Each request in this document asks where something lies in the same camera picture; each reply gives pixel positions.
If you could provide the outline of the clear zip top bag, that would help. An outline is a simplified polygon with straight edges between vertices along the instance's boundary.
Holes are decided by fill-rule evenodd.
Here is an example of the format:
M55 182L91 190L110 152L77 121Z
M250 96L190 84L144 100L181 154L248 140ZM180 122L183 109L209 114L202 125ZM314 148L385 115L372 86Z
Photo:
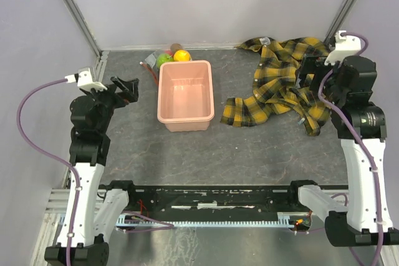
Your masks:
M145 58L144 61L141 61L140 65L151 73L155 84L158 85L160 67L166 62L173 61L173 53L171 50L156 50L152 52L147 58Z

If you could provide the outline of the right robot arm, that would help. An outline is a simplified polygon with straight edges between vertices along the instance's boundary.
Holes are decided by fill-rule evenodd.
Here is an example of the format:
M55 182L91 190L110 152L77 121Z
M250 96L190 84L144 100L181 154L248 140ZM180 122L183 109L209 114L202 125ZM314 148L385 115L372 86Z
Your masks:
M287 205L295 211L308 207L319 216L335 247L398 245L383 177L386 119L370 101L377 78L375 62L351 55L331 64L326 57L307 56L296 72L297 84L303 86L309 74L314 76L310 89L332 107L332 123L347 164L350 202L337 204L317 183L301 180L291 182Z

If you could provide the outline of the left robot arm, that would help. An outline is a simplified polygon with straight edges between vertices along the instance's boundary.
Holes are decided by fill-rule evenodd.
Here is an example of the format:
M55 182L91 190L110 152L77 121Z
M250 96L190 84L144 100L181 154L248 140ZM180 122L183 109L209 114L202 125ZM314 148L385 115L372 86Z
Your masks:
M137 102L139 80L112 77L112 82L104 85L86 72L64 80L76 83L83 95L70 104L72 171L65 219L56 244L46 248L44 259L50 265L106 265L117 219L138 202L131 180L112 181L96 207L110 147L107 129L116 109Z

